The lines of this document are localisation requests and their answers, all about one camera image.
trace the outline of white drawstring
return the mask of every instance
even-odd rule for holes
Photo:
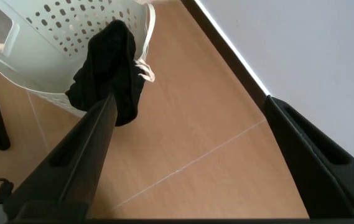
[[[152,72],[151,67],[144,61],[144,59],[139,58],[138,60],[135,61],[137,63],[137,67],[144,70],[146,74],[138,74],[140,76],[142,76],[145,80],[149,81],[149,82],[154,82],[155,80],[155,75]]]

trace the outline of basket hole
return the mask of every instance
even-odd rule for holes
[[[50,11],[51,11],[51,8],[50,8],[48,5],[44,5],[44,9],[45,9],[47,12],[50,12]]]

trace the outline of grout line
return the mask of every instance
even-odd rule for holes
[[[37,113],[35,112],[35,108],[34,108],[34,105],[33,105],[32,98],[30,97],[30,93],[29,93],[29,91],[27,91],[27,90],[26,90],[26,93],[27,93],[27,97],[29,98],[30,105],[32,106],[33,113],[34,113],[34,116],[35,116],[35,120],[37,121],[37,125],[39,126],[40,133],[41,133],[41,137],[42,137],[42,140],[44,141],[45,148],[46,148],[47,152],[50,152],[50,149],[49,149],[47,140],[46,140],[45,135],[44,135],[44,132],[43,132],[43,130],[42,130],[42,128],[41,128],[41,124],[40,124],[39,117],[37,116]]]
[[[130,197],[129,199],[127,199],[127,200],[121,202],[120,204],[118,204],[118,205],[116,205],[115,207],[113,207],[113,208],[111,209],[111,211],[113,211],[113,210],[115,210],[116,208],[118,208],[118,207],[124,205],[125,203],[131,201],[132,199],[134,199],[134,198],[140,196],[140,195],[143,194],[145,191],[147,191],[147,190],[151,189],[152,187],[156,186],[157,184],[163,182],[164,180],[168,179],[169,177],[173,176],[174,174],[177,174],[177,173],[183,171],[183,170],[184,170],[185,168],[187,168],[188,166],[194,164],[195,162],[199,161],[200,159],[203,159],[204,157],[208,156],[209,154],[215,152],[217,149],[219,149],[219,148],[223,147],[224,145],[228,144],[229,142],[235,140],[236,138],[240,137],[241,135],[243,135],[244,133],[250,131],[251,129],[257,127],[258,125],[260,125],[260,124],[261,124],[262,122],[264,122],[264,121],[266,121],[266,119],[263,119],[262,121],[256,123],[255,125],[253,125],[252,127],[246,129],[246,130],[243,131],[242,133],[237,134],[235,137],[233,137],[233,138],[227,140],[226,142],[222,143],[221,145],[217,146],[216,148],[212,149],[211,151],[206,152],[204,155],[200,156],[199,158],[197,158],[197,159],[195,159],[195,160],[189,162],[188,164],[184,165],[184,166],[181,167],[180,169],[178,169],[178,170],[174,171],[173,173],[169,174],[167,177],[164,177],[163,179],[157,181],[156,183],[154,183],[154,184],[148,186],[148,187],[145,188],[144,190],[142,190],[142,191],[138,192],[137,194],[133,195],[133,196]]]

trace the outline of baseboard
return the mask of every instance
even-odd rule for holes
[[[234,53],[233,49],[228,45],[225,39],[220,35],[208,17],[201,10],[199,5],[193,0],[182,0],[182,3],[196,20],[200,28],[202,28],[220,55],[224,58],[232,72],[236,75],[240,83],[249,93],[250,97],[252,97],[259,108],[262,108],[269,93],[264,92],[264,87],[261,88],[258,82],[256,82],[253,76],[249,73],[248,69],[242,64],[239,57]]]

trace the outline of black cloth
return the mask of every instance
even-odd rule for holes
[[[116,126],[134,120],[145,82],[138,75],[144,71],[136,66],[135,50],[134,36],[123,21],[111,22],[92,37],[87,59],[66,92],[72,106],[88,111],[112,93],[118,109]]]

